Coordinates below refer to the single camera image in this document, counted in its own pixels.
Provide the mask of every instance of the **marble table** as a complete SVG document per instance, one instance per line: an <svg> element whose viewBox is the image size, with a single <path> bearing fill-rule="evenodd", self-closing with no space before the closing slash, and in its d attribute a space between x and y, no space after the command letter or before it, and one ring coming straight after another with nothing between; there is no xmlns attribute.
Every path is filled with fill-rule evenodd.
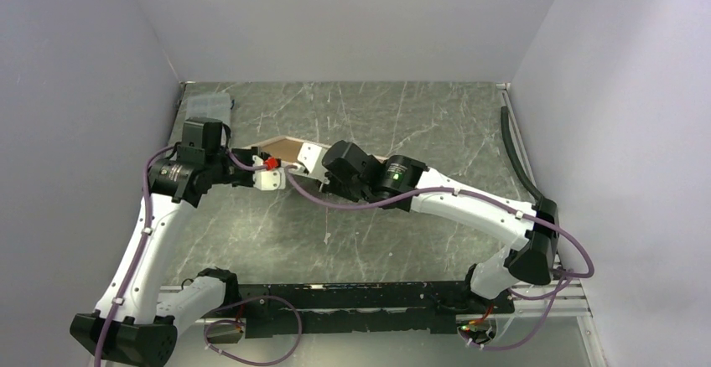
<svg viewBox="0 0 711 367"><path fill-rule="evenodd" d="M235 100L234 147L279 135L322 143L345 139L368 153L416 158L493 194L532 200L506 157L494 84L189 84L171 142L180 138L186 101L209 92ZM484 233L431 215L327 211L291 187L259 192L218 186L186 226L164 283L179 284L213 266L235 272L241 283L459 280L500 248Z"/></svg>

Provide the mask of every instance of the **gray marble surface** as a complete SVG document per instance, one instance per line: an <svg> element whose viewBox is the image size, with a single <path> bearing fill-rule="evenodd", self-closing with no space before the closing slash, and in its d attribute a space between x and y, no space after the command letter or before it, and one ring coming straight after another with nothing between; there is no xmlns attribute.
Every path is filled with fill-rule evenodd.
<svg viewBox="0 0 711 367"><path fill-rule="evenodd" d="M190 84L171 142L180 137L189 97L222 91L236 102L234 147L278 135L323 143L345 139L368 153L422 160L493 194L532 200L506 157L494 84ZM472 263L501 248L482 232L431 215L327 211L290 187L214 187L182 237L165 284L212 266L230 269L242 283L459 280Z"/></svg>

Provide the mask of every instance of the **robotic arm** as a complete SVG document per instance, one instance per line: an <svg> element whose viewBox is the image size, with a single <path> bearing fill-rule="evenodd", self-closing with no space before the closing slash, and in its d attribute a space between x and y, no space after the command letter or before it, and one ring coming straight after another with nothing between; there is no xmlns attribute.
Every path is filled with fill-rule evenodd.
<svg viewBox="0 0 711 367"><path fill-rule="evenodd" d="M382 162L345 141L330 148L304 143L296 162L282 164L255 147L227 152L221 146L223 130L229 146L229 128L220 121L187 120L174 158L161 158L148 170L150 227L144 227L144 201L126 253L95 312L77 314L71 324L72 336L93 354L99 347L103 359L164 365L178 336L191 324L210 310L241 300L236 274L206 269L188 287L158 303L174 243L202 195L215 184L266 191L284 189L287 180L295 183L292 174L300 175L318 181L323 192L367 202L329 206L398 208L473 226L505 244L488 261L472 266L466 277L472 296L484 303L519 281L545 285L552 280L558 234L529 219L554 222L553 201L534 206L503 199L448 178L418 160L395 155ZM510 208L496 208L492 201Z"/></svg>

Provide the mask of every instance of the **white wall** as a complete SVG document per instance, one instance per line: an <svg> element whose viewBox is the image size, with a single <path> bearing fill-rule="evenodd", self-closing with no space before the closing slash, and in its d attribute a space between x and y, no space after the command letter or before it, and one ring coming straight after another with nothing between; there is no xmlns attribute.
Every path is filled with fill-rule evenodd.
<svg viewBox="0 0 711 367"><path fill-rule="evenodd" d="M138 0L182 80L509 81L553 0Z"/></svg>
<svg viewBox="0 0 711 367"><path fill-rule="evenodd" d="M613 366L711 358L709 70L711 0L555 0L513 80Z"/></svg>
<svg viewBox="0 0 711 367"><path fill-rule="evenodd" d="M0 0L0 359L84 365L179 90L135 0Z"/></svg>

